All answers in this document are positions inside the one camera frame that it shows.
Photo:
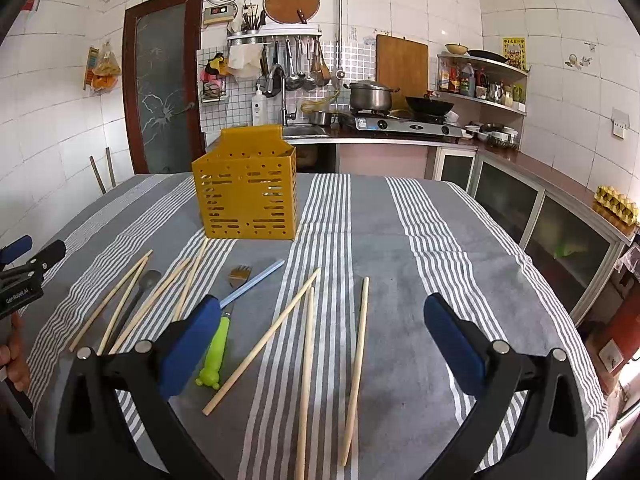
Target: mosaic tile backsplash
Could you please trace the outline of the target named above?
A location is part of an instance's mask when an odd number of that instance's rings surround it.
[[[321,41],[320,46],[322,55],[329,69],[335,67],[336,44]],[[267,44],[266,48],[273,47],[273,44]],[[217,48],[203,48],[198,51],[197,59],[200,72],[204,68],[207,61],[212,59],[217,52],[223,52],[225,57],[229,54],[228,45]],[[285,66],[284,61],[284,40],[280,40],[279,46],[280,64]],[[364,43],[345,43],[342,48],[343,65],[345,71],[344,82],[360,81],[362,79],[373,78],[376,75],[376,46]],[[308,62],[303,57],[302,68],[308,72]],[[242,79],[236,80],[233,76],[225,78],[226,98],[219,102],[203,103],[200,102],[200,128],[207,134],[207,143],[210,144],[220,134],[222,128],[232,126],[251,125],[251,98],[255,94],[256,84],[262,87],[265,85],[265,78],[259,79]],[[203,83],[198,81],[198,88],[202,90]],[[331,94],[334,87],[329,83],[323,88],[306,92],[299,89],[293,92],[287,92],[287,111],[292,112],[296,108],[296,104],[300,99],[321,99]],[[348,89],[342,88],[337,101],[332,104],[332,108],[338,110],[349,108]],[[277,95],[267,99],[267,114],[270,124],[280,123],[280,108],[282,107],[282,97]],[[296,122],[306,122],[300,113],[296,117]]]

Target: brown door frame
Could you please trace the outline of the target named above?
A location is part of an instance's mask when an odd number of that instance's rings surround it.
[[[122,35],[122,97],[124,117],[129,139],[129,152],[135,173],[149,173],[138,115],[138,88],[136,85],[136,24],[149,13],[185,4],[184,14],[184,87],[185,101],[195,106],[186,111],[189,143],[193,160],[205,154],[204,136],[200,131],[200,107],[198,99],[198,65],[196,51],[200,49],[200,20],[203,0],[149,0],[126,10]]]

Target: black wok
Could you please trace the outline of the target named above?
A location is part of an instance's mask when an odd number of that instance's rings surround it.
[[[436,99],[429,98],[428,94],[425,94],[424,97],[406,97],[406,103],[417,114],[434,116],[446,115],[453,108],[452,103],[436,101]]]

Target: rectangular cutting board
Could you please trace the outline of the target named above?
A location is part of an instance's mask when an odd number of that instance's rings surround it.
[[[405,96],[422,97],[429,89],[429,47],[379,34],[376,37],[376,81],[392,90],[392,109],[407,110]]]

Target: sink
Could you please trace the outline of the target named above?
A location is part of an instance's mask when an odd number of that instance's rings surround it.
[[[328,139],[329,135],[315,124],[292,124],[282,129],[283,139]]]

